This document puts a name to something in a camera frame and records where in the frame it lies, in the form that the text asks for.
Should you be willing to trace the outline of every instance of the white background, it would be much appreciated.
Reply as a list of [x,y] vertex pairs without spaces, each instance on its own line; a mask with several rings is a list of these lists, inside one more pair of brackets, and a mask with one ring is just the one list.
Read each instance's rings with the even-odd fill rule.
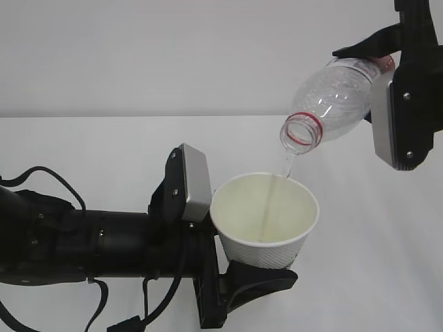
[[[284,116],[238,115],[286,113],[301,80],[333,50],[397,22],[388,0],[2,5],[2,116],[211,116],[0,120],[2,176],[45,165],[69,179],[88,208],[135,212],[146,211],[167,155],[182,142],[206,153],[213,189],[245,172],[279,171]],[[443,32],[442,3],[431,5]],[[441,137],[435,146],[419,169],[395,172],[375,156],[364,123],[300,158],[293,177],[321,207],[293,267],[300,279],[231,313],[223,331],[441,331]],[[73,201],[45,175],[26,187]],[[109,284],[109,305],[92,331],[142,313],[141,280]],[[152,282],[152,308],[169,284]],[[39,331],[78,332],[99,291],[0,285],[0,298]],[[148,331],[198,330],[185,280]]]
[[2,0],[0,114],[283,114],[333,50],[398,22],[393,2]]

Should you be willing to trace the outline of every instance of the white table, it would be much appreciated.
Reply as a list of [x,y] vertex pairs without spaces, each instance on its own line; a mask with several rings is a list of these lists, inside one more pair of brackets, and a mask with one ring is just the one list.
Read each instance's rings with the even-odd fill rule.
[[[89,209],[146,211],[170,150],[186,142],[204,151],[213,189],[230,177],[278,171],[282,116],[47,118],[0,120],[0,174],[34,165],[69,180]],[[413,172],[391,170],[372,147],[370,126],[299,158],[292,177],[318,197],[320,222],[293,269],[286,292],[247,304],[223,331],[442,330],[443,140]],[[35,174],[26,187],[74,199],[52,178]],[[226,260],[219,255],[220,264]],[[141,279],[110,279],[108,306],[92,331],[143,312]],[[170,280],[150,283],[150,306]],[[99,300],[97,286],[26,288],[0,285],[0,298],[39,331],[83,331]],[[0,324],[0,331],[7,331]],[[148,331],[198,331],[190,280]]]

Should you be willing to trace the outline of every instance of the clear plastic bottle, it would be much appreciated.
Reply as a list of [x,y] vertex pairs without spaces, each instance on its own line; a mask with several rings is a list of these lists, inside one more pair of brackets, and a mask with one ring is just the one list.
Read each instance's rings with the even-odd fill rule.
[[370,110],[371,84],[394,69],[391,56],[333,59],[296,92],[280,131],[284,147],[295,155],[305,154],[320,142],[348,133]]

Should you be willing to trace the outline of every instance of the white paper cup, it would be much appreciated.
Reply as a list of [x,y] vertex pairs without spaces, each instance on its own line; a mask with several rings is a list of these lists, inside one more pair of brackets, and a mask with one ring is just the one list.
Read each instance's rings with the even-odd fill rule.
[[260,268],[290,267],[319,212],[304,185],[268,173],[229,180],[214,193],[210,206],[228,259]]

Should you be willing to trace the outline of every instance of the bottle neck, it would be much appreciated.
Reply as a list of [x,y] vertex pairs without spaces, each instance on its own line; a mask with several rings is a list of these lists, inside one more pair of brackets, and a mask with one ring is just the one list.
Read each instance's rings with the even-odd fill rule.
[[293,154],[306,154],[320,144],[323,127],[310,113],[298,112],[289,116],[280,131],[280,140]]

